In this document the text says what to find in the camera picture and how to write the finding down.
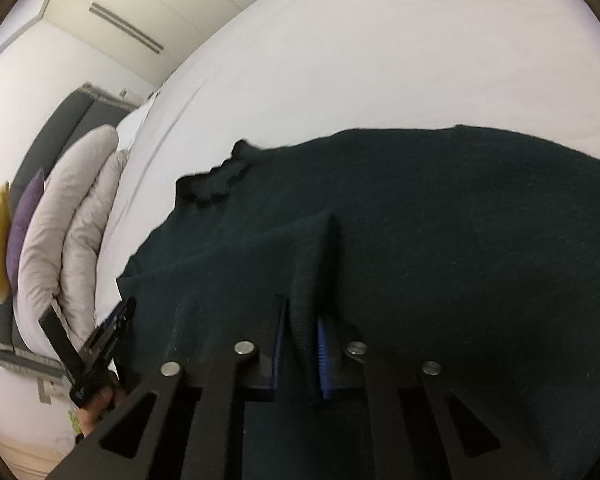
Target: cabinet handle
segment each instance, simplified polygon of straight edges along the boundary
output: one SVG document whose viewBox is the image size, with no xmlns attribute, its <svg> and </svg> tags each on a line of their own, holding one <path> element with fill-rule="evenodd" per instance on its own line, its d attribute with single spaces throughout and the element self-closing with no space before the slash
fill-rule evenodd
<svg viewBox="0 0 600 480">
<path fill-rule="evenodd" d="M 93 2 L 91 3 L 91 7 L 89 7 L 89 12 L 95 14 L 103 20 L 106 20 L 111 25 L 124 32 L 126 35 L 131 36 L 132 38 L 134 38 L 134 40 L 139 41 L 148 49 L 153 50 L 156 54 L 160 54 L 161 51 L 164 50 L 164 47 L 160 43 L 158 43 L 153 38 L 142 32 L 142 30 L 140 30 L 139 28 L 131 25 L 131 23 L 127 22 L 126 20 L 123 20 L 122 18 L 120 18 L 120 16 L 118 16 L 114 12 L 111 12 L 106 7 L 103 7 L 100 4 Z"/>
</svg>

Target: dark green fabric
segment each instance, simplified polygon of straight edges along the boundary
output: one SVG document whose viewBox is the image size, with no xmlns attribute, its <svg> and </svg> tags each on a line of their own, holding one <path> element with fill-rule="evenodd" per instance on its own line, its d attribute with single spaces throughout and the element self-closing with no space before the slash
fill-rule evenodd
<svg viewBox="0 0 600 480">
<path fill-rule="evenodd" d="M 180 179 L 176 193 L 174 211 L 120 280 L 122 295 L 139 300 L 133 330 L 143 346 L 122 359 L 123 367 L 144 372 L 174 355 L 169 345 L 179 345 L 182 356 L 188 345 L 204 344 L 200 338 L 209 335 L 197 331 L 191 312 L 177 320 L 186 328 L 171 338 L 171 298 L 213 288 L 212 274 L 206 281 L 187 274 L 193 258 L 218 248 L 239 252 L 245 240 L 329 214 L 338 227 L 333 290 L 314 287 L 321 292 L 312 308 L 333 297 L 339 316 L 369 344 L 489 376 L 510 393 L 512 409 L 525 413 L 560 478 L 582 478 L 599 456 L 599 160 L 486 128 L 351 130 L 274 150 L 240 142 L 231 161 L 209 176 Z M 300 249 L 294 244 L 287 253 L 255 256 L 274 261 L 258 261 L 239 283 L 240 295 L 285 293 L 292 317 Z M 231 265 L 227 255 L 218 251 L 218 260 L 206 264 Z M 287 271 L 285 281 L 280 276 Z M 228 288 L 216 287 L 208 301 L 232 298 L 236 292 Z M 194 311 L 195 303 L 182 308 Z M 312 319 L 296 320 L 302 335 L 292 338 L 299 355 L 294 366 L 302 374 L 290 372 L 282 389 L 312 383 L 298 346 L 315 332 Z M 187 330 L 195 337 L 183 336 Z M 301 394 L 296 388 L 293 395 Z M 308 402 L 308 388 L 303 395 Z M 343 457 L 322 438 L 333 434 L 320 428 L 329 417 L 302 424 L 309 416 L 298 419 L 301 402 L 291 397 L 248 411 L 246 434 L 260 444 L 245 446 L 245 478 L 362 478 L 325 470 L 325 456 Z M 355 416 L 335 417 L 330 427 L 347 420 L 357 428 L 353 433 L 363 427 Z M 267 428 L 279 433 L 271 437 Z M 285 447 L 290 442 L 297 445 Z M 293 452 L 302 468 L 285 462 Z"/>
</svg>

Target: silver screw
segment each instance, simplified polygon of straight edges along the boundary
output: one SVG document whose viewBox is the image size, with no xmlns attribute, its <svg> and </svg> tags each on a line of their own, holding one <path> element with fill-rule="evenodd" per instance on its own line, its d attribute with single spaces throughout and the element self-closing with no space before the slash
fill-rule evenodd
<svg viewBox="0 0 600 480">
<path fill-rule="evenodd" d="M 254 345 L 251 341 L 238 341 L 234 345 L 235 353 L 239 355 L 247 355 L 253 352 L 256 349 L 256 345 Z"/>
<path fill-rule="evenodd" d="M 173 377 L 180 371 L 180 365 L 176 361 L 169 361 L 160 367 L 160 371 L 165 377 Z"/>
<path fill-rule="evenodd" d="M 366 354 L 366 345 L 362 341 L 352 341 L 347 345 L 347 352 L 351 355 Z"/>
<path fill-rule="evenodd" d="M 435 361 L 425 361 L 422 364 L 422 371 L 427 375 L 438 375 L 442 371 L 442 366 L 440 366 Z"/>
</svg>

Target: mattress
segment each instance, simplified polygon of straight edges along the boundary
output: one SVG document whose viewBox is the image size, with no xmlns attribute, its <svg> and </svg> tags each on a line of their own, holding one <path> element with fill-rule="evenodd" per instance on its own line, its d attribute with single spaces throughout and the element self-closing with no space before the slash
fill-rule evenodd
<svg viewBox="0 0 600 480">
<path fill-rule="evenodd" d="M 98 261 L 116 277 L 173 208 L 175 181 L 239 139 L 490 126 L 600 158 L 600 24 L 582 0 L 259 0 L 164 84 L 123 172 Z"/>
</svg>

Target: headboard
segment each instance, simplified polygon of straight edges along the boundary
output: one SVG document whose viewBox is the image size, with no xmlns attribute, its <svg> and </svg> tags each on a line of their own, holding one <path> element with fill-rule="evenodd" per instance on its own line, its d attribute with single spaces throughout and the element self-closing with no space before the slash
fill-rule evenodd
<svg viewBox="0 0 600 480">
<path fill-rule="evenodd" d="M 117 126 L 135 108 L 90 84 L 69 94 L 36 136 L 13 179 L 9 195 L 11 213 L 40 168 L 48 176 L 76 140 L 103 124 Z M 64 375 L 59 362 L 34 354 L 24 344 L 14 320 L 11 297 L 0 304 L 0 365 L 49 380 L 57 381 Z"/>
</svg>

